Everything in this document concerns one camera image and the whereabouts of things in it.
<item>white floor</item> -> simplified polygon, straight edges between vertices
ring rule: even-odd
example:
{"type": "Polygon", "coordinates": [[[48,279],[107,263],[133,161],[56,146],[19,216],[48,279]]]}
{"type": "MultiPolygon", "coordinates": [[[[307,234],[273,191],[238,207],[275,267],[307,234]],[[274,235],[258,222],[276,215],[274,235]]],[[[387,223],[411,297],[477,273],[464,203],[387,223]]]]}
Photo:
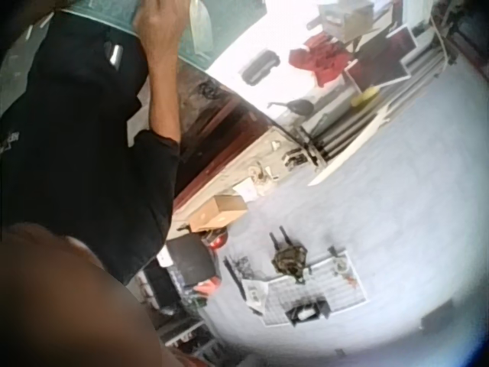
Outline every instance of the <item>white floor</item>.
{"type": "Polygon", "coordinates": [[[331,245],[347,249],[370,301],[295,329],[266,328],[222,267],[205,315],[217,334],[304,366],[293,360],[348,355],[414,332],[450,298],[462,307],[489,269],[488,101],[487,84],[460,57],[327,181],[307,187],[311,172],[298,171],[252,203],[221,258],[246,255],[258,277],[272,276],[268,233],[282,225],[310,262],[331,245]]]}

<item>machine part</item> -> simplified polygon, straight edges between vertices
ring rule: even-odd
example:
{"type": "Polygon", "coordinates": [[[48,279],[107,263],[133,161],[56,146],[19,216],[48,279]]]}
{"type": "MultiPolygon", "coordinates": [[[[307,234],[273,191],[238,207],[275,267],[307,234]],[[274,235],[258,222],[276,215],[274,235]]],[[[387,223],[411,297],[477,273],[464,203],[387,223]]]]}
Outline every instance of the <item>machine part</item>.
{"type": "Polygon", "coordinates": [[[295,167],[309,162],[307,151],[303,148],[296,148],[292,151],[288,151],[283,155],[282,162],[286,169],[291,171],[295,167]]]}
{"type": "Polygon", "coordinates": [[[229,274],[231,275],[232,280],[236,283],[236,286],[239,289],[239,293],[243,300],[246,300],[246,293],[245,289],[243,288],[243,284],[241,284],[241,281],[239,280],[238,276],[235,273],[235,270],[231,266],[231,262],[229,262],[228,258],[224,257],[224,260],[222,261],[226,269],[228,269],[229,274]]]}
{"type": "Polygon", "coordinates": [[[214,50],[212,22],[203,0],[190,2],[190,29],[195,53],[204,56],[211,53],[214,50]]]}
{"type": "Polygon", "coordinates": [[[285,229],[280,226],[285,244],[280,244],[274,234],[270,233],[270,238],[274,243],[277,253],[272,260],[275,271],[279,274],[289,275],[296,280],[297,284],[305,284],[303,276],[306,267],[307,250],[302,245],[294,245],[286,234],[285,229]]]}
{"type": "Polygon", "coordinates": [[[256,86],[270,74],[274,67],[280,65],[280,58],[276,53],[265,50],[260,53],[251,64],[241,73],[241,77],[249,86],[256,86]]]}
{"type": "Polygon", "coordinates": [[[268,108],[270,108],[273,105],[285,106],[296,115],[304,116],[304,117],[311,116],[312,113],[314,112],[313,103],[306,99],[296,99],[295,101],[288,102],[288,103],[270,102],[268,103],[268,108]]]}

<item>metal part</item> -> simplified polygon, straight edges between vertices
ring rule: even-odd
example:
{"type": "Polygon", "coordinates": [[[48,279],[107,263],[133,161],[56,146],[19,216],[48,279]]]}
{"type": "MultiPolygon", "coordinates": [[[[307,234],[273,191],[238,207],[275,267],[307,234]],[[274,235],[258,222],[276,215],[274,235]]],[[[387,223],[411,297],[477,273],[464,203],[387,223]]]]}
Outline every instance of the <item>metal part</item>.
{"type": "Polygon", "coordinates": [[[283,227],[280,227],[285,243],[280,244],[273,233],[270,238],[274,243],[277,253],[272,260],[275,271],[280,274],[289,275],[296,280],[297,284],[305,284],[303,272],[306,268],[307,250],[302,245],[294,245],[283,227]]]}

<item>cable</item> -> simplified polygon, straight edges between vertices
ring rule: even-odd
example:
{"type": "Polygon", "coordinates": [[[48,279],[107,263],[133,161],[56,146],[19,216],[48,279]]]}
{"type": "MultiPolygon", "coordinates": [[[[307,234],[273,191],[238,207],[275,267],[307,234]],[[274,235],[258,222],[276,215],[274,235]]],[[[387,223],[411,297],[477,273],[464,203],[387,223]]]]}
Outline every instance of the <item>cable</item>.
{"type": "Polygon", "coordinates": [[[440,34],[440,31],[438,27],[436,26],[435,19],[433,19],[433,16],[430,16],[431,22],[433,23],[433,28],[435,28],[435,33],[438,36],[438,39],[440,41],[440,44],[442,45],[443,53],[445,55],[445,63],[443,64],[443,69],[442,72],[445,71],[446,67],[449,65],[449,54],[446,52],[446,47],[445,47],[445,42],[443,42],[442,35],[440,34]]]}

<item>black t-shirt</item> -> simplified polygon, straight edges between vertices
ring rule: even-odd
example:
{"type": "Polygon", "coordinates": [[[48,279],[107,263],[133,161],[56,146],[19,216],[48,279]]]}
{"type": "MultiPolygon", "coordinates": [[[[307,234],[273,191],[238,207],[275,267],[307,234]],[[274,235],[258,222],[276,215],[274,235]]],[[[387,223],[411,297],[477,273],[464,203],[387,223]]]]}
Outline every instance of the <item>black t-shirt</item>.
{"type": "Polygon", "coordinates": [[[72,236],[125,284],[166,238],[178,144],[144,131],[128,147],[126,122],[141,105],[114,87],[115,70],[96,83],[42,71],[31,71],[0,120],[2,225],[32,222],[72,236]]]}

